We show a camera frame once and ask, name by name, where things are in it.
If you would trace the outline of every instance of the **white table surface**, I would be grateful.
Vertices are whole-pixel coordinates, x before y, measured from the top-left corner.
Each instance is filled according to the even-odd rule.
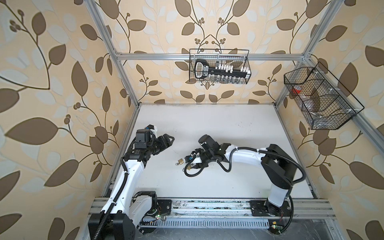
[[[157,126],[158,136],[167,133],[175,141],[150,158],[135,192],[154,190],[158,197],[267,198],[271,181],[264,169],[256,166],[235,163],[227,173],[217,163],[210,163],[198,176],[185,176],[185,164],[175,163],[201,147],[197,141],[205,134],[219,144],[239,147],[277,144],[297,161],[272,105],[143,105],[129,142],[136,130],[149,124]],[[313,198],[306,181],[295,184],[291,196]]]

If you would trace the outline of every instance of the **wallpaper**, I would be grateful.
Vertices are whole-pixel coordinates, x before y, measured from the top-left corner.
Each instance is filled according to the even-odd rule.
[[[182,48],[302,53],[327,0],[96,0],[123,53],[181,53]]]
[[[73,240],[133,106],[81,1],[0,14],[0,239]]]
[[[142,103],[221,104],[273,103],[283,88],[284,73],[292,61],[250,61],[248,84],[220,84],[189,79],[185,61],[123,62],[128,78]]]
[[[312,56],[364,104],[360,114],[382,133],[383,23],[383,1],[345,1]],[[314,131],[289,96],[279,110],[308,175],[320,197],[329,199],[345,235],[384,239],[384,157],[352,121],[335,131]]]

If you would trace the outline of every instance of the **wire basket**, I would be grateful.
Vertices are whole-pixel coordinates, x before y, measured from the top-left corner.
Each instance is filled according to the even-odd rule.
[[[189,79],[195,82],[247,84],[252,73],[249,50],[190,49]]]
[[[334,88],[323,74],[337,81]],[[361,102],[329,70],[319,62],[284,74],[284,84],[312,130],[336,130],[364,109]],[[352,107],[350,101],[361,105]]]

